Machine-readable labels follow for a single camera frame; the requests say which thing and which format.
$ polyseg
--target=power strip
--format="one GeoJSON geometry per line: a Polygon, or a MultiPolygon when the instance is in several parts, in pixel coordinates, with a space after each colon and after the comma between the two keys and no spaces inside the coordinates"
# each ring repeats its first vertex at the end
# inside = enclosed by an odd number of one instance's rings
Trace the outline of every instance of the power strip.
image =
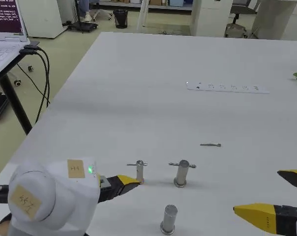
{"type": "Polygon", "coordinates": [[[187,82],[188,90],[197,91],[215,91],[215,92],[245,92],[245,93],[270,93],[267,89],[261,86],[239,86],[239,85],[224,85],[212,83],[190,83],[187,82]]]}

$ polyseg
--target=laptop screen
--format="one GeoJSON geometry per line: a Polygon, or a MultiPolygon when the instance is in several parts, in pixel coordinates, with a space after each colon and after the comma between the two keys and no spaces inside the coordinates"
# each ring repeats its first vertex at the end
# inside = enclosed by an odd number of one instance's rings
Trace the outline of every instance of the laptop screen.
{"type": "Polygon", "coordinates": [[[0,0],[0,33],[23,35],[17,0],[0,0]]]}

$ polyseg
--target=shoe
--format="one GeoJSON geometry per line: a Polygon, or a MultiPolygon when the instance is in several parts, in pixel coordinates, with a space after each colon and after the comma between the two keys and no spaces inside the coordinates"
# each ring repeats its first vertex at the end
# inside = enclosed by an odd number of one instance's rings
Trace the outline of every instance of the shoe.
{"type": "Polygon", "coordinates": [[[92,21],[92,17],[90,16],[89,13],[87,13],[87,14],[85,15],[85,22],[90,22],[90,21],[92,21]]]}

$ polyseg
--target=metal peg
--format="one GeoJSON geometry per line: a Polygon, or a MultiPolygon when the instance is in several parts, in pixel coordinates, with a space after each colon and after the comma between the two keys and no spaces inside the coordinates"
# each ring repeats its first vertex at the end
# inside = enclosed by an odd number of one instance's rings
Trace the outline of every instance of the metal peg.
{"type": "Polygon", "coordinates": [[[127,166],[136,166],[137,167],[137,181],[140,182],[140,184],[144,183],[143,178],[143,170],[144,166],[147,166],[147,163],[144,163],[142,160],[137,161],[136,164],[127,164],[127,166]]]}
{"type": "Polygon", "coordinates": [[[169,163],[170,166],[179,166],[176,178],[174,178],[174,184],[178,188],[183,188],[187,184],[187,174],[189,168],[197,168],[196,165],[190,165],[190,163],[186,160],[181,160],[178,163],[169,163]]]}
{"type": "Polygon", "coordinates": [[[178,209],[174,205],[165,208],[164,220],[160,223],[160,230],[164,235],[172,235],[175,231],[175,220],[178,209]]]}

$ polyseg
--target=trash can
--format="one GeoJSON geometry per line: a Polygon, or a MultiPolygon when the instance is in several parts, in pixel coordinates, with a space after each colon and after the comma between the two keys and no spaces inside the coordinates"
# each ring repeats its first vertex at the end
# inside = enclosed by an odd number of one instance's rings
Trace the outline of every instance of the trash can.
{"type": "Polygon", "coordinates": [[[128,27],[128,11],[127,10],[114,10],[116,28],[125,29],[128,27]]]}

